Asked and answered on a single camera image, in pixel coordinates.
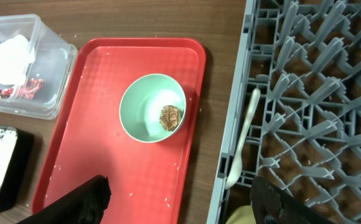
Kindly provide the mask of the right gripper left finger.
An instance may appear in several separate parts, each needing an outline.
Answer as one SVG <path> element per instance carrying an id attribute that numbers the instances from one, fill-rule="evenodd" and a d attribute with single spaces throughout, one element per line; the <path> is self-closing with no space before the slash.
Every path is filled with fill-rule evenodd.
<path id="1" fill-rule="evenodd" d="M 100 224 L 110 198 L 108 178 L 96 175 L 18 224 Z"/>

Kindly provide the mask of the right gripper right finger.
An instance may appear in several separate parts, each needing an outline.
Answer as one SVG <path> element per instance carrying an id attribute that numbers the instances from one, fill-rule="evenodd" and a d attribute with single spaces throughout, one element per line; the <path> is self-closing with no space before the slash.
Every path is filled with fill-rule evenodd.
<path id="1" fill-rule="evenodd" d="M 250 199 L 256 224 L 333 224 L 263 177 L 253 179 Z"/>

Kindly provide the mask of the yellow plastic cup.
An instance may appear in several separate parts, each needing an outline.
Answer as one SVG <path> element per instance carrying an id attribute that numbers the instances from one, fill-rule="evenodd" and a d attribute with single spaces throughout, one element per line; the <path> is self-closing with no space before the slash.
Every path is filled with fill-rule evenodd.
<path id="1" fill-rule="evenodd" d="M 256 224 L 252 207 L 250 205 L 238 207 L 230 214 L 225 224 Z"/>

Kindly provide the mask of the white plastic spoon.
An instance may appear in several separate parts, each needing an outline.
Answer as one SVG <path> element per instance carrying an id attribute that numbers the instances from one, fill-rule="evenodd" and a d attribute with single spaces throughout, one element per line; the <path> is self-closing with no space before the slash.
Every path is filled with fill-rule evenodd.
<path id="1" fill-rule="evenodd" d="M 261 91 L 258 88 L 255 88 L 251 93 L 251 98 L 248 104 L 248 108 L 245 115 L 245 120 L 243 122 L 243 126 L 240 132 L 240 137 L 238 139 L 237 148 L 235 151 L 235 155 L 233 157 L 232 166 L 230 168 L 230 173 L 228 174 L 226 183 L 225 183 L 225 190 L 230 189 L 233 187 L 238 179 L 241 176 L 242 171 L 242 150 L 245 144 L 245 140 L 248 134 L 248 130 L 250 128 L 251 122 L 255 115 L 255 111 L 257 109 L 259 99 L 260 99 Z"/>

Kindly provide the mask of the mint green bowl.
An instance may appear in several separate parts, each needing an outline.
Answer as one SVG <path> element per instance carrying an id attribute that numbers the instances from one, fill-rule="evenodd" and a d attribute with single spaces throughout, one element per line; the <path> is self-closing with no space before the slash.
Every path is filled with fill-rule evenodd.
<path id="1" fill-rule="evenodd" d="M 159 122 L 161 110 L 166 105 L 181 111 L 180 124 L 174 131 L 166 131 Z M 180 130 L 186 117 L 187 99 L 174 78 L 153 73 L 137 79 L 126 89 L 119 112 L 121 125 L 128 136 L 139 142 L 154 143 Z"/>

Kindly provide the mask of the brown walnut shell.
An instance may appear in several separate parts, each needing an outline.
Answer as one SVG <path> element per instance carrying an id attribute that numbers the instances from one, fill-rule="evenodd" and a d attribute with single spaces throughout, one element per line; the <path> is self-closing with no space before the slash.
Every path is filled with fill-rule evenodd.
<path id="1" fill-rule="evenodd" d="M 179 108 L 166 105 L 162 108 L 159 122 L 166 131 L 174 131 L 181 121 L 181 111 Z"/>

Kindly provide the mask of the red snack wrapper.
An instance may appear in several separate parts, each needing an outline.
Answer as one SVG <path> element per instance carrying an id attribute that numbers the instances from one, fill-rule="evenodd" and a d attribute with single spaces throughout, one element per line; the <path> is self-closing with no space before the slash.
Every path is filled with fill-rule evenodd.
<path id="1" fill-rule="evenodd" d="M 17 96 L 23 97 L 25 99 L 33 99 L 35 94 L 41 89 L 43 84 L 43 79 L 30 79 L 25 85 L 21 86 Z M 0 98 L 9 98 L 14 92 L 14 87 L 5 88 L 0 90 Z"/>

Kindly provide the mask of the white napkin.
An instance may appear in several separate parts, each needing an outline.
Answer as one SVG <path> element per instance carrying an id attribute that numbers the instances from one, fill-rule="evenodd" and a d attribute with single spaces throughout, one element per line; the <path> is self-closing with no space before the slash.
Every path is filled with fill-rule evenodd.
<path id="1" fill-rule="evenodd" d="M 34 60 L 35 49 L 23 35 L 0 43 L 0 85 L 22 85 Z"/>

